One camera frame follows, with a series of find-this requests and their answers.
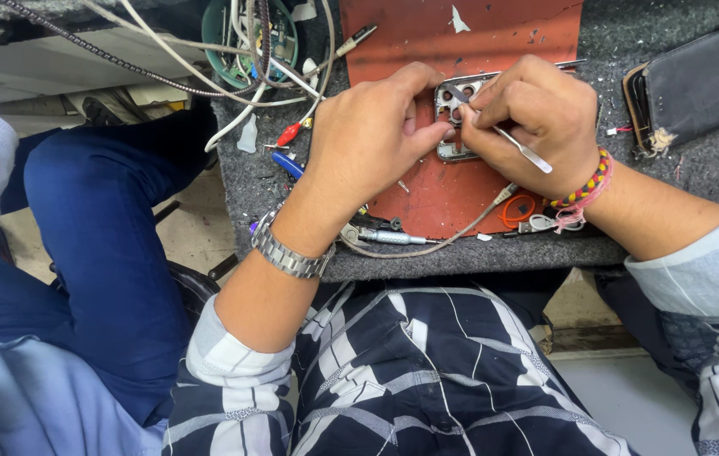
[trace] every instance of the metal spatula tool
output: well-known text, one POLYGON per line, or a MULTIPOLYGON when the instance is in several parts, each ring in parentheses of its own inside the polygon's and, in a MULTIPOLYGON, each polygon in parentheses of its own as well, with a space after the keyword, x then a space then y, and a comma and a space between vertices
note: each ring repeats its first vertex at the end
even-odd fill
MULTIPOLYGON (((466 97, 466 95, 464 95, 463 92, 461 92, 454 85, 447 84, 444 87, 462 103, 469 103, 469 97, 466 97)), ((531 160, 531 163, 537 165, 537 168, 542 170, 544 173, 547 174, 554 170, 551 165, 548 165, 548 162, 546 160, 543 160, 543 158, 537 155, 537 153, 534 152, 534 150, 532 150, 530 147, 520 144, 520 142, 515 140, 514 137, 511 136, 506 130, 497 126, 494 126, 492 128, 494 128, 495 131, 497 131, 501 136, 509 140, 512 144, 514 144, 514 146, 520 150, 520 153, 522 153, 526 158, 531 160)))

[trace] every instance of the black phone case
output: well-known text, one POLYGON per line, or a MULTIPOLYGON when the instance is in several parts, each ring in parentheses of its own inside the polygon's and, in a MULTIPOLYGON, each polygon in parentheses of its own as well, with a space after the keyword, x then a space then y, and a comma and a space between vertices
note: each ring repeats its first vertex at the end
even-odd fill
POLYGON ((651 156, 719 128, 719 28, 629 71, 624 94, 651 156))

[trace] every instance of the braided wristband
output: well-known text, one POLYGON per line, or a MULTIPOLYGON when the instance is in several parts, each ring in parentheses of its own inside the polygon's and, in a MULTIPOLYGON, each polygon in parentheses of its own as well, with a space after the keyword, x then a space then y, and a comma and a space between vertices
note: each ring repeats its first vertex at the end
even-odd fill
POLYGON ((600 158, 598 160, 598 167, 596 168, 596 172, 593 173, 593 176, 582 188, 578 189, 576 192, 571 193, 565 198, 562 198, 561 200, 554 200, 549 203, 546 203, 546 205, 551 206, 555 209, 567 208, 568 206, 576 203, 577 201, 584 200, 590 193, 592 193, 596 188, 598 188, 598 186, 601 185, 602 181, 604 181, 604 176, 607 174, 608 169, 610 168, 610 159, 612 158, 610 157, 608 151, 604 148, 598 148, 598 154, 600 155, 600 158))
POLYGON ((554 200, 548 202, 543 201, 547 205, 560 209, 557 213, 557 221, 553 227, 556 227, 556 232, 561 233, 562 229, 571 223, 585 222, 584 209, 585 206, 590 204, 596 199, 601 193, 607 189, 610 185, 610 178, 612 177, 612 157, 610 153, 604 148, 598 148, 598 154, 600 159, 598 161, 598 167, 593 176, 587 181, 587 183, 576 192, 571 193, 561 200, 554 200))

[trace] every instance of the striped shirt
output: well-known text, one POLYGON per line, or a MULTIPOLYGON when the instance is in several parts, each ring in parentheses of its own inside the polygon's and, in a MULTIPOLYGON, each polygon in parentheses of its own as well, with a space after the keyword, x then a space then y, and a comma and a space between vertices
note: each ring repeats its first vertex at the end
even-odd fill
MULTIPOLYGON (((719 227, 626 266, 698 374, 692 436, 719 454, 719 227)), ((163 454, 635 454, 584 410, 514 313, 485 288, 343 284, 292 345, 257 353, 211 300, 181 363, 163 454), (282 399, 291 370, 295 418, 282 399)))

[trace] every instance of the red yellow black bracelet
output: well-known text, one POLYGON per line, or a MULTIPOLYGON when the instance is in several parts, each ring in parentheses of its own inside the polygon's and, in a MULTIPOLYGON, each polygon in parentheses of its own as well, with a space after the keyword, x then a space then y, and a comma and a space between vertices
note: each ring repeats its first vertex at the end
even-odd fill
POLYGON ((554 200, 550 202, 545 200, 544 203, 548 206, 551 206, 552 208, 559 209, 567 208, 567 206, 575 204, 578 201, 587 198, 590 193, 592 193, 599 185, 601 185, 602 181, 604 181, 604 176, 607 175, 608 169, 610 168, 610 156, 608 154, 608 151, 604 148, 598 148, 598 155, 599 160, 596 172, 593 173, 593 176, 587 181, 584 186, 582 186, 582 188, 578 189, 576 192, 571 193, 565 198, 562 198, 561 200, 554 200))

